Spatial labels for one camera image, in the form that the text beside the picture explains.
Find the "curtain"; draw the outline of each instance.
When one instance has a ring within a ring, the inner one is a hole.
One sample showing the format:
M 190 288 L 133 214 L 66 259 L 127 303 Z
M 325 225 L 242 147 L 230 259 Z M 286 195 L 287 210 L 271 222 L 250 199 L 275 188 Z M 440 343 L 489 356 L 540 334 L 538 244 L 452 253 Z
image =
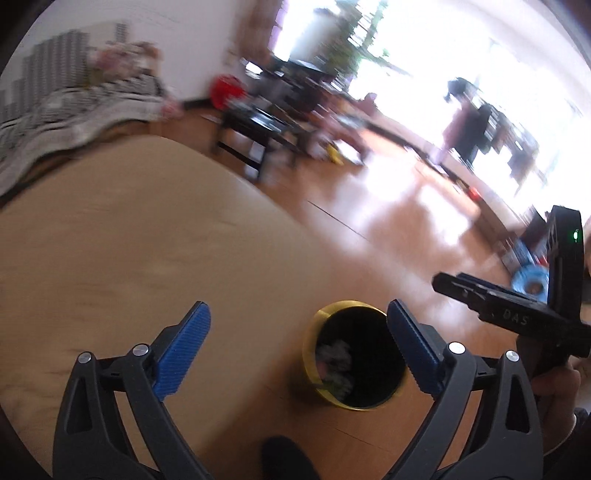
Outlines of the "curtain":
M 266 66 L 286 13 L 287 0 L 255 0 L 237 35 L 238 54 L 258 66 Z

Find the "yellow object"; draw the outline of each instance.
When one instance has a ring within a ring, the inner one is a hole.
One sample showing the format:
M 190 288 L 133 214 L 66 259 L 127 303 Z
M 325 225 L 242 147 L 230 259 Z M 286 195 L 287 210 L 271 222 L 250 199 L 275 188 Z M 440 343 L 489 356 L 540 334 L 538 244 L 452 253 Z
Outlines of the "yellow object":
M 326 152 L 329 155 L 329 159 L 332 163 L 335 163 L 337 165 L 344 165 L 343 161 L 340 159 L 340 152 L 339 150 L 337 150 L 335 147 L 333 147 L 332 145 L 329 145 L 328 147 L 326 147 Z
M 371 305 L 368 305 L 367 303 L 363 303 L 362 301 L 356 301 L 356 300 L 337 301 L 335 303 L 331 303 L 330 305 L 327 305 L 326 307 L 318 310 L 318 312 L 316 312 L 316 314 L 312 318 L 312 325 L 310 325 L 310 327 L 308 328 L 308 331 L 304 335 L 304 345 L 302 348 L 302 357 L 304 359 L 304 369 L 306 370 L 306 376 L 308 377 L 308 380 L 310 380 L 310 382 L 314 386 L 314 389 L 316 390 L 316 392 L 318 392 L 318 395 L 320 395 L 321 397 L 323 397 L 325 400 L 332 403 L 336 407 L 344 408 L 345 410 L 355 410 L 355 411 L 374 410 L 374 408 L 351 407 L 351 406 L 346 405 L 346 404 L 342 403 L 341 401 L 337 400 L 337 398 L 332 393 L 330 393 L 327 389 L 322 388 L 322 386 L 321 386 L 322 379 L 320 378 L 320 374 L 318 373 L 318 369 L 316 368 L 316 343 L 318 340 L 318 335 L 320 334 L 320 331 L 322 330 L 322 327 L 324 326 L 325 322 L 330 317 L 332 317 L 335 313 L 337 313 L 341 310 L 349 309 L 351 307 L 364 307 L 367 309 L 376 310 L 377 312 L 380 312 L 382 315 L 384 315 L 384 318 L 386 317 L 386 314 L 384 312 L 382 312 L 381 310 L 377 309 L 376 307 L 372 307 Z M 398 386 L 396 392 L 394 392 L 395 397 L 400 396 L 401 387 L 406 382 L 406 377 L 407 377 L 407 372 L 405 371 L 404 375 L 402 376 L 402 380 L 400 382 L 400 385 Z

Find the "human hand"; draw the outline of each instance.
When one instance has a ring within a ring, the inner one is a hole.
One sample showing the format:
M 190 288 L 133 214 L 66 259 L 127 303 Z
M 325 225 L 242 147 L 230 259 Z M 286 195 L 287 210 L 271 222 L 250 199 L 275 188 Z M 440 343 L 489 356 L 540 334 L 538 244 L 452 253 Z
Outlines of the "human hand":
M 554 367 L 532 379 L 534 395 L 550 397 L 550 406 L 542 419 L 544 452 L 548 453 L 563 443 L 576 424 L 574 407 L 581 384 L 580 373 L 571 363 Z

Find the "black coffee table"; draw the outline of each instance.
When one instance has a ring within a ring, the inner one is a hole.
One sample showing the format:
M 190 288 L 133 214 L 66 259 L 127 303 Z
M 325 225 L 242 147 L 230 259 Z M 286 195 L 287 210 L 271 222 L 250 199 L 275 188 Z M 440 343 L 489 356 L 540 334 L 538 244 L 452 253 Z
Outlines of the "black coffee table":
M 234 130 L 259 144 L 262 148 L 261 158 L 257 159 L 253 158 L 253 156 L 246 156 L 232 148 L 230 145 L 225 144 L 222 141 L 222 138 L 224 130 L 227 129 Z M 212 145 L 212 152 L 215 153 L 218 148 L 223 148 L 227 152 L 230 152 L 236 158 L 242 160 L 246 165 L 254 168 L 257 171 L 256 177 L 259 179 L 269 153 L 275 150 L 272 145 L 270 145 L 272 140 L 292 152 L 293 156 L 291 158 L 291 163 L 292 166 L 295 166 L 296 157 L 300 152 L 300 149 L 298 148 L 298 145 L 294 145 L 286 139 L 285 135 L 287 133 L 292 133 L 296 141 L 299 141 L 301 131 L 296 127 L 287 125 L 278 118 L 275 118 L 262 110 L 247 106 L 244 106 L 243 108 L 229 108 L 222 116 L 222 123 L 217 129 L 215 143 Z

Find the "table leg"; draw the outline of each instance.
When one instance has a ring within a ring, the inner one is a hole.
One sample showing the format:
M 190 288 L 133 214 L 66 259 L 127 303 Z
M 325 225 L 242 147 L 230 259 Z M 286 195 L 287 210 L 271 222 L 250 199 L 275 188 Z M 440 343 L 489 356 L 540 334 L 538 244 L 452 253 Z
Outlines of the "table leg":
M 220 146 L 223 144 L 223 133 L 228 128 L 228 126 L 229 125 L 227 122 L 227 117 L 225 114 L 223 114 L 222 115 L 222 123 L 217 128 L 216 135 L 213 139 L 213 143 L 212 143 L 212 146 L 210 149 L 212 154 L 215 155 L 219 152 Z
M 293 168 L 293 169 L 295 169 L 295 167 L 297 166 L 296 160 L 297 160 L 297 152 L 293 151 L 291 153 L 291 168 Z
M 263 151 L 262 151 L 261 163 L 258 167 L 258 173 L 256 174 L 257 181 L 261 179 L 263 165 L 265 164 L 265 161 L 267 160 L 267 156 L 269 154 L 269 139 L 267 138 L 265 143 L 261 144 L 261 146 L 263 147 Z

